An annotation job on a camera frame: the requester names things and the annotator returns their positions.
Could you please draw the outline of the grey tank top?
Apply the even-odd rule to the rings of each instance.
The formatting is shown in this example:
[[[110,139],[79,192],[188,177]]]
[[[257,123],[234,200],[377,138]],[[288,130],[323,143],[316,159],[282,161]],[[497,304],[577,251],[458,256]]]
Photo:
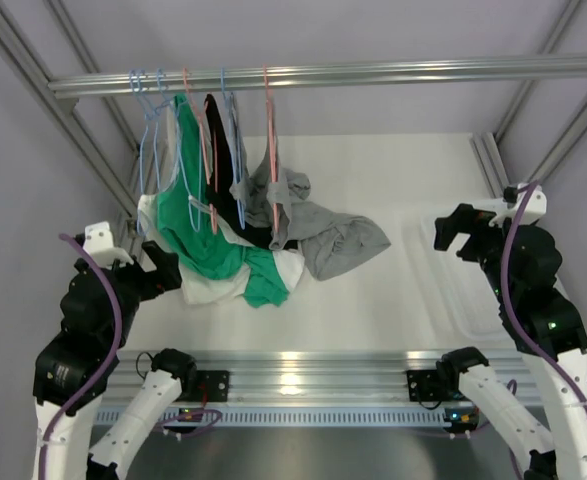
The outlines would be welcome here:
[[[268,143],[264,158],[249,173],[250,190],[245,220],[256,227],[269,226],[270,249],[300,247],[306,268],[318,281],[345,274],[391,246],[385,232],[365,216],[337,213],[308,199],[311,183],[304,173],[281,164],[276,142],[277,183],[271,186]],[[279,232],[273,231],[271,200],[278,205]]]
[[[239,111],[237,106],[237,99],[236,95],[234,94],[233,100],[233,113],[237,123],[237,138],[238,138],[238,152],[240,153],[240,168],[242,172],[242,179],[239,182],[239,186],[237,187],[237,193],[239,195],[239,199],[243,202],[244,207],[247,206],[247,201],[249,199],[249,190],[250,190],[250,178],[249,172],[247,167],[247,155],[246,149],[244,146],[242,132],[240,128],[239,122]]]

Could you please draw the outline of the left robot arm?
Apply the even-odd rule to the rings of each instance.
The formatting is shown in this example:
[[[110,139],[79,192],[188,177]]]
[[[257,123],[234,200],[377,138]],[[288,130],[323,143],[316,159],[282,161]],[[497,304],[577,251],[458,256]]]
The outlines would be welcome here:
[[[136,259],[99,265],[76,238],[63,235],[77,253],[75,276],[60,302],[59,333],[35,361],[33,396],[38,421],[36,479],[124,479],[161,415],[199,386],[195,359],[165,348],[128,407],[97,443],[91,433],[108,379],[119,363],[141,303],[182,284],[179,257],[154,241],[143,251],[155,267]]]

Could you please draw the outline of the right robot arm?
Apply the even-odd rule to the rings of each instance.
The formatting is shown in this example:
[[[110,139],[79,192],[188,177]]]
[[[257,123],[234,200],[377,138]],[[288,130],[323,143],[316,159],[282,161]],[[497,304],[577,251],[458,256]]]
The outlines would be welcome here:
[[[517,202],[504,212],[460,204],[435,220],[434,248],[460,234],[457,256],[478,265],[499,317],[531,372],[547,423],[541,425],[476,347],[437,363],[440,389],[470,400],[509,447],[524,479],[587,479],[587,334],[575,305],[556,287],[562,256],[537,221],[541,210]]]

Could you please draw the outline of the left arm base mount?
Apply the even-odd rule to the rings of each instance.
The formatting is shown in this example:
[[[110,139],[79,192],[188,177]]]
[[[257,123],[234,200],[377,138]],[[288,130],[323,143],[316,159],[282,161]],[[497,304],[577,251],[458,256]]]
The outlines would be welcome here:
[[[225,403],[229,396],[231,374],[227,370],[199,370],[188,400],[191,402]]]

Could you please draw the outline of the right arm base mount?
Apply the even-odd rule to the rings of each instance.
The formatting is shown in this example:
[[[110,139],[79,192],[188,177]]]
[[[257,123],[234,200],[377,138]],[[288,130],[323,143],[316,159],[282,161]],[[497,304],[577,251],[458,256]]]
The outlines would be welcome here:
[[[449,399],[446,382],[434,369],[407,370],[406,380],[412,402],[436,403]]]

